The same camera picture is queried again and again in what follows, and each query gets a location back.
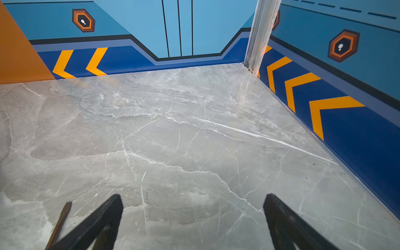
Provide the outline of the black yellow handled screwdriver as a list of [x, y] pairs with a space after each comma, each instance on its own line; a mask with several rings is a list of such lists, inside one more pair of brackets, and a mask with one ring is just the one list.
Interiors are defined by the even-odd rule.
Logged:
[[62, 227], [64, 225], [64, 222], [65, 222], [65, 220], [66, 220], [66, 218], [67, 218], [67, 216], [68, 216], [68, 214], [70, 212], [71, 207], [72, 207], [72, 201], [67, 202], [64, 205], [63, 209], [61, 210], [59, 219], [58, 219], [58, 221], [56, 223], [56, 226], [54, 228], [54, 231], [53, 231], [53, 233], [52, 233], [52, 235], [51, 235], [51, 237], [50, 237], [50, 239], [48, 241], [48, 244], [47, 244], [45, 250], [49, 250], [57, 242], [59, 234], [60, 234], [60, 232], [62, 230]]

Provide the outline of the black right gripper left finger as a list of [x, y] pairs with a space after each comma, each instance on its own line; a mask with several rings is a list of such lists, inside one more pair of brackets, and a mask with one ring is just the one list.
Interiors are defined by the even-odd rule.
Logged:
[[118, 235], [124, 206], [119, 194], [112, 195], [51, 250], [112, 250]]

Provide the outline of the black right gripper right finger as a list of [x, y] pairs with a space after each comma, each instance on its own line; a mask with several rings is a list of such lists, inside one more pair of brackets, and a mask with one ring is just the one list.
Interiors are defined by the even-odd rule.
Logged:
[[267, 194], [263, 209], [276, 250], [337, 249], [276, 195]]

